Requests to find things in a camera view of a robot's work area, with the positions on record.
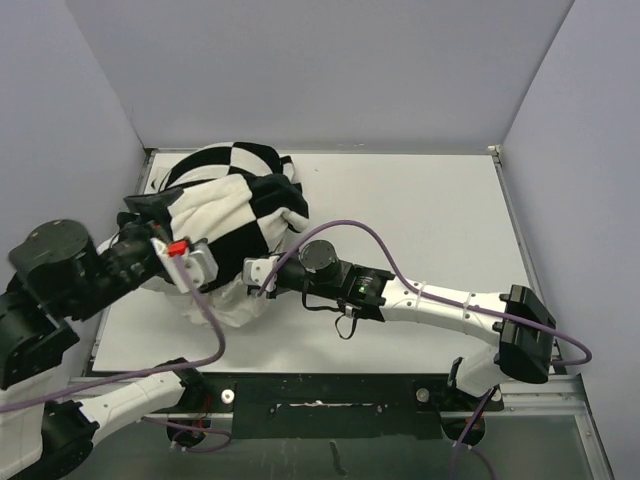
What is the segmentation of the black white checkered pillowcase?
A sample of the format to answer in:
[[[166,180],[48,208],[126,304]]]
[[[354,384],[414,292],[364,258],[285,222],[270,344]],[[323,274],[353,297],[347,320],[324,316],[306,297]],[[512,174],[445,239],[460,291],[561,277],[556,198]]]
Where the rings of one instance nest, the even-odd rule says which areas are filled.
[[[231,285],[245,259],[280,251],[309,224],[293,159],[268,145],[208,145],[154,178],[151,191],[180,195],[167,204],[174,238],[207,242],[218,273],[204,292]]]

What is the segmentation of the white pillow insert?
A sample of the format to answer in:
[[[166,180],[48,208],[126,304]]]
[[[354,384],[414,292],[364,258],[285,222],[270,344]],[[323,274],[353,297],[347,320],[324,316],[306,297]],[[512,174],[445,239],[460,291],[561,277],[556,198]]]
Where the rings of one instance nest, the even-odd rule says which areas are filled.
[[[211,287],[201,292],[208,301],[212,312],[220,323],[233,328],[241,328],[258,319],[268,308],[265,297],[254,297],[248,293],[248,287],[242,281],[242,267],[246,258],[257,258],[269,253],[267,243],[261,238],[244,237],[240,234],[226,234],[209,243],[211,253],[219,271]],[[141,287],[158,294],[191,323],[207,323],[200,314],[193,298],[178,289],[161,276],[155,276]]]

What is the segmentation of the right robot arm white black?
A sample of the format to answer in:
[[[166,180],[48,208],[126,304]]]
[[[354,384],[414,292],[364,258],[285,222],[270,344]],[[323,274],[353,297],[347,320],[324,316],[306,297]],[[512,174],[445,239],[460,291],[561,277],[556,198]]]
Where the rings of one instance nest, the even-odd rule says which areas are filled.
[[[270,296],[288,291],[331,300],[335,311],[354,320],[414,322],[482,341],[478,352],[452,364],[445,395],[456,408],[469,408],[508,380],[548,380],[556,322],[526,286],[476,293],[411,282],[341,260],[331,243],[319,240],[305,245],[275,273]]]

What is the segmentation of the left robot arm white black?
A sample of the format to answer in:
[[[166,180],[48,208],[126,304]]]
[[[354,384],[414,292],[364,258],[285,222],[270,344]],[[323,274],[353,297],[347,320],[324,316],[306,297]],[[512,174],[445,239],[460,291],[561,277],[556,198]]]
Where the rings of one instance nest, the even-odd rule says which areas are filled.
[[[1,295],[1,476],[59,479],[107,436],[159,410],[195,411],[206,399],[202,375],[184,358],[169,360],[101,397],[81,401],[48,387],[67,350],[71,327],[164,274],[168,207],[180,189],[126,198],[119,239],[97,251],[86,227],[53,220],[9,254],[15,275]]]

